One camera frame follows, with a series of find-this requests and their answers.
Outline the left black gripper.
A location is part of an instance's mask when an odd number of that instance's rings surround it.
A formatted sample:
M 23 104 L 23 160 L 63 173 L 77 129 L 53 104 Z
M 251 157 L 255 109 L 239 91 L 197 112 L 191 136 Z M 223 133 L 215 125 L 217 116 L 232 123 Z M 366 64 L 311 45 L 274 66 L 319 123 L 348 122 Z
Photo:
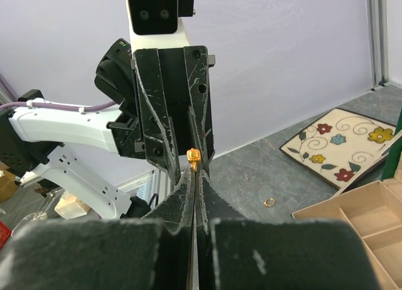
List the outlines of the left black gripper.
M 136 136 L 133 158 L 145 159 L 180 179 L 178 158 L 201 154 L 199 169 L 209 170 L 214 155 L 209 69 L 205 46 L 142 49 L 133 53 Z

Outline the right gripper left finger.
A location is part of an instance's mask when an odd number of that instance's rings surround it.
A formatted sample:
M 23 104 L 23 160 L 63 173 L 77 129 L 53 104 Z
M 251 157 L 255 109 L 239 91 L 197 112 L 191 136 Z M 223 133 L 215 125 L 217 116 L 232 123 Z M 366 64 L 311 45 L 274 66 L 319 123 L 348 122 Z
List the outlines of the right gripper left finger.
M 39 220 L 1 258 L 2 289 L 188 289 L 195 173 L 143 218 Z

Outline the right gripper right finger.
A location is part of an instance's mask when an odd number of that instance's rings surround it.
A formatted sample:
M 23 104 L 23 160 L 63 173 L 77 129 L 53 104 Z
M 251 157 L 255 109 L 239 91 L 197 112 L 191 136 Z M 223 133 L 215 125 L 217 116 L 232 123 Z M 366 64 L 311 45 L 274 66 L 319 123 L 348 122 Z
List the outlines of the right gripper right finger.
M 244 218 L 197 174 L 201 289 L 379 289 L 357 233 L 340 220 Z

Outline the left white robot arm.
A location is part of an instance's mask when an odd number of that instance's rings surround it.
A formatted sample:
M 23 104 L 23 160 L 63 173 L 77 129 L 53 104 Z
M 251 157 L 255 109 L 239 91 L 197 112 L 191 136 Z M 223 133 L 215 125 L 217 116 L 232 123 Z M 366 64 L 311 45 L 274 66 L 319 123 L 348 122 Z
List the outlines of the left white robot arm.
M 144 159 L 180 180 L 180 156 L 214 155 L 209 70 L 204 46 L 132 51 L 118 39 L 101 58 L 95 85 L 111 102 L 58 104 L 31 90 L 1 106 L 1 161 L 17 176 L 30 171 L 82 200 L 103 219 L 129 215 L 133 199 L 88 168 L 69 149 L 81 144 Z

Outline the green jewelry box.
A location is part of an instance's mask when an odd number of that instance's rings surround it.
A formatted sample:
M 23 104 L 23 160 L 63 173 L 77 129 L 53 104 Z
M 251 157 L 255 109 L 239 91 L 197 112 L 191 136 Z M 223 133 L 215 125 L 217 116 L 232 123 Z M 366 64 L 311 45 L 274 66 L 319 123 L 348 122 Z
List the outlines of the green jewelry box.
M 295 219 L 334 218 L 359 234 L 383 289 L 401 289 L 401 124 L 374 166 Z

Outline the floral square ceramic plate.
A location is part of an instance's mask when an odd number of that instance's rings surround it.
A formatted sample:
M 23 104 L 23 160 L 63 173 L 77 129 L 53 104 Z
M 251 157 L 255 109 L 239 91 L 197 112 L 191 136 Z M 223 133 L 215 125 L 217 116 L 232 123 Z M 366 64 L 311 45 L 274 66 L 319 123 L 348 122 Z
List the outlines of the floral square ceramic plate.
M 392 124 L 335 108 L 287 140 L 280 150 L 341 189 L 382 158 L 395 132 Z

